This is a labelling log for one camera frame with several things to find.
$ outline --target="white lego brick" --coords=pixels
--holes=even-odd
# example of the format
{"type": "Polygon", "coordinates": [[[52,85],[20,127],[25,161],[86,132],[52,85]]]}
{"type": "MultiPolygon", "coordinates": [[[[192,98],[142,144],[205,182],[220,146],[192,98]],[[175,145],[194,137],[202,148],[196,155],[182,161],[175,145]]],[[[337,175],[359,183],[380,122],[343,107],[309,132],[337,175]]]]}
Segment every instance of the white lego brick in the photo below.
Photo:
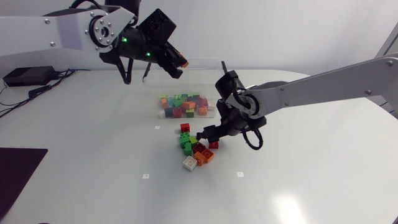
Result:
{"type": "Polygon", "coordinates": [[[207,110],[216,110],[216,102],[208,102],[207,110]]]}
{"type": "Polygon", "coordinates": [[[197,164],[198,164],[198,161],[196,159],[194,159],[192,156],[188,156],[184,160],[184,167],[190,171],[193,171],[194,168],[197,166],[197,164]]]}

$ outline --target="black mat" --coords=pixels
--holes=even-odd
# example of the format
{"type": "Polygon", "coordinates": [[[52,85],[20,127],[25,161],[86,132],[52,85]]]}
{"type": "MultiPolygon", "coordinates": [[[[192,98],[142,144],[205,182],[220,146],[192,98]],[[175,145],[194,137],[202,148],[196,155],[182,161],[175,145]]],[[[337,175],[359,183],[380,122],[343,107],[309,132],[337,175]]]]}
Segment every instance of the black mat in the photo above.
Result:
{"type": "Polygon", "coordinates": [[[0,147],[0,221],[17,200],[47,149],[0,147]]]}

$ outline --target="lego brick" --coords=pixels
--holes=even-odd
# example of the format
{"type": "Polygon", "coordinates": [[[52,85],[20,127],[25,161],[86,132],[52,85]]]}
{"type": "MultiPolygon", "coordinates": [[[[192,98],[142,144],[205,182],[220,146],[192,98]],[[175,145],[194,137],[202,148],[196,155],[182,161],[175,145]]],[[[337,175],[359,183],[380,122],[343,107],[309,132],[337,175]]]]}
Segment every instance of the lego brick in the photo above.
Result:
{"type": "Polygon", "coordinates": [[[180,146],[182,149],[184,149],[186,142],[189,142],[189,137],[180,138],[180,146]]]}
{"type": "Polygon", "coordinates": [[[189,136],[189,141],[192,143],[192,146],[195,147],[198,144],[198,140],[196,136],[189,136]]]}
{"type": "Polygon", "coordinates": [[[193,100],[196,101],[198,99],[198,97],[200,96],[199,93],[193,93],[193,100]]]}
{"type": "Polygon", "coordinates": [[[216,110],[216,102],[208,102],[207,110],[216,110]]]}
{"type": "Polygon", "coordinates": [[[182,105],[182,102],[180,99],[174,99],[173,103],[174,103],[174,107],[176,107],[176,108],[180,107],[182,105]]]}
{"type": "Polygon", "coordinates": [[[174,100],[172,97],[169,97],[167,100],[167,103],[169,104],[169,107],[172,108],[174,106],[174,100]]]}
{"type": "Polygon", "coordinates": [[[162,104],[163,109],[169,108],[169,104],[167,104],[167,100],[165,98],[162,98],[160,103],[162,104]]]}
{"type": "Polygon", "coordinates": [[[203,152],[206,149],[206,146],[204,146],[202,143],[198,143],[195,147],[193,147],[193,153],[196,152],[203,152]]]}
{"type": "Polygon", "coordinates": [[[184,146],[184,155],[192,156],[192,144],[190,142],[186,142],[184,146]]]}
{"type": "Polygon", "coordinates": [[[218,141],[209,143],[209,149],[218,149],[218,141]]]}
{"type": "Polygon", "coordinates": [[[187,112],[187,109],[185,109],[184,107],[180,106],[179,108],[180,108],[182,113],[186,113],[187,112]]]}
{"type": "Polygon", "coordinates": [[[164,115],[166,116],[166,118],[171,118],[173,116],[173,109],[172,108],[164,109],[164,115]]]}
{"type": "Polygon", "coordinates": [[[195,158],[198,161],[198,166],[202,166],[205,163],[205,159],[206,159],[206,157],[200,152],[196,152],[193,155],[193,158],[195,158]]]}
{"type": "Polygon", "coordinates": [[[184,132],[190,132],[190,130],[189,130],[189,123],[185,123],[185,124],[180,124],[180,127],[181,127],[181,133],[184,133],[184,132]]]}
{"type": "Polygon", "coordinates": [[[189,138],[189,136],[190,136],[190,135],[189,135],[188,132],[184,132],[184,133],[181,133],[181,134],[180,134],[180,139],[181,139],[181,138],[185,138],[185,137],[188,137],[188,138],[189,138]]]}
{"type": "Polygon", "coordinates": [[[190,110],[190,109],[194,109],[195,108],[195,103],[194,102],[185,102],[185,103],[182,104],[182,106],[184,108],[186,108],[187,110],[190,110]]]}
{"type": "Polygon", "coordinates": [[[207,106],[207,99],[199,96],[197,99],[197,104],[199,107],[207,106]]]}
{"type": "Polygon", "coordinates": [[[180,109],[178,108],[174,108],[173,109],[173,117],[174,118],[181,118],[182,112],[180,109]]]}
{"type": "Polygon", "coordinates": [[[192,156],[188,156],[188,157],[184,160],[183,164],[184,164],[184,167],[185,167],[185,168],[187,168],[187,169],[190,170],[190,171],[193,171],[194,168],[197,166],[198,161],[197,161],[195,158],[193,158],[192,156]]]}
{"type": "Polygon", "coordinates": [[[205,159],[206,163],[210,162],[214,158],[214,153],[211,152],[209,149],[205,149],[202,152],[202,155],[204,155],[206,157],[206,159],[205,159]]]}
{"type": "Polygon", "coordinates": [[[187,110],[187,118],[193,118],[194,114],[195,112],[193,109],[187,110]]]}
{"type": "Polygon", "coordinates": [[[206,116],[207,115],[206,106],[203,106],[203,107],[199,108],[199,115],[202,115],[202,116],[206,116]]]}

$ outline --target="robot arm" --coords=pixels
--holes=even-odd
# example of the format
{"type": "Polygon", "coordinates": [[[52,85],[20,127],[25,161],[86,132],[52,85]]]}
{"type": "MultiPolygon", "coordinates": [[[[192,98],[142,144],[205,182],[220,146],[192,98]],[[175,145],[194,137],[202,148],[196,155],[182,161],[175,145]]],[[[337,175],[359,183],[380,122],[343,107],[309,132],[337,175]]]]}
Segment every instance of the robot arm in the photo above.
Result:
{"type": "Polygon", "coordinates": [[[215,142],[223,136],[242,133],[249,146],[257,150],[262,146],[259,128],[266,124],[265,115],[285,107],[376,95],[398,107],[398,54],[294,82],[270,82],[249,88],[243,86],[235,71],[230,71],[217,81],[216,89],[221,95],[217,102],[221,125],[205,127],[197,139],[215,142]],[[248,141],[248,131],[254,131],[259,146],[248,141]]]}
{"type": "Polygon", "coordinates": [[[95,6],[77,9],[82,2],[77,0],[69,9],[42,17],[0,17],[4,31],[0,56],[59,48],[85,50],[98,52],[104,62],[115,64],[126,84],[131,81],[134,59],[158,63],[173,78],[180,77],[182,71],[177,67],[188,62],[167,42],[176,25],[160,9],[133,27],[137,17],[123,7],[99,6],[90,0],[95,6]],[[120,56],[130,59],[127,74],[120,56]]]}

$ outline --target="orange lego brick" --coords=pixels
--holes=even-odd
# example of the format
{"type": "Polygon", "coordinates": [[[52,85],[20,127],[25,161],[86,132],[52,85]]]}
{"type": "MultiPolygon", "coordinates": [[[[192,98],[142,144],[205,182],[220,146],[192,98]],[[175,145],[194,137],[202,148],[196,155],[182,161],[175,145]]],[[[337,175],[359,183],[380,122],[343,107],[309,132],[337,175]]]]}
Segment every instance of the orange lego brick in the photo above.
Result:
{"type": "Polygon", "coordinates": [[[195,102],[185,102],[182,104],[182,107],[184,107],[187,110],[194,109],[195,108],[195,102]]]}
{"type": "Polygon", "coordinates": [[[162,98],[160,102],[162,103],[163,109],[169,108],[169,105],[167,104],[167,100],[165,98],[162,98]]]}
{"type": "Polygon", "coordinates": [[[202,106],[199,108],[199,115],[206,116],[207,115],[207,108],[206,106],[202,106]]]}
{"type": "Polygon", "coordinates": [[[196,152],[193,157],[198,161],[198,166],[202,166],[205,163],[206,157],[202,153],[196,152]]]}
{"type": "Polygon", "coordinates": [[[211,152],[209,149],[205,149],[202,154],[205,156],[205,162],[208,163],[214,158],[214,153],[211,152]]]}

